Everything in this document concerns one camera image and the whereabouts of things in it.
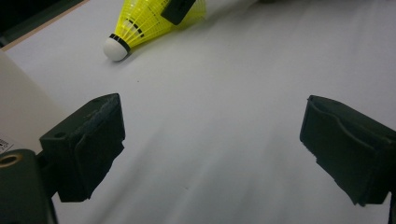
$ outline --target shuttlecock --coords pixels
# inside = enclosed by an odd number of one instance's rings
[[[152,38],[186,27],[205,15],[205,0],[196,0],[181,24],[174,25],[161,16],[170,0],[125,0],[113,34],[104,45],[105,55],[122,60],[129,51]]]

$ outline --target black band on shuttlecock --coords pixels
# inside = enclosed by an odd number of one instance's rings
[[[129,45],[119,36],[115,35],[115,34],[111,34],[110,38],[116,40],[117,42],[119,42],[125,49],[127,52],[129,52],[131,50],[131,48],[129,47]]]
[[[137,30],[137,32],[139,32],[140,37],[145,36],[145,35],[143,34],[143,31],[139,28],[139,26],[138,26],[136,23],[134,23],[134,22],[131,21],[131,20],[128,20],[128,22],[130,22],[130,23],[134,26],[134,28]]]

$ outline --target white table surface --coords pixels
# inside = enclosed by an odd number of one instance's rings
[[[299,140],[315,94],[396,129],[396,1],[207,0],[205,21],[121,63],[121,0],[91,0],[6,54],[65,114],[118,92],[125,149],[60,223],[387,223]]]

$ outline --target shuttlecock cork base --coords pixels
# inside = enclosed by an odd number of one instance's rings
[[[112,61],[121,61],[131,48],[128,44],[119,36],[112,34],[105,42],[103,51],[107,58]]]

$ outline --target screw hole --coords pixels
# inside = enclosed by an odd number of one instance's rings
[[[17,163],[21,159],[20,154],[8,155],[0,159],[0,168]]]
[[[66,135],[66,133],[56,133],[55,135],[53,135],[56,138],[61,138],[64,137]]]

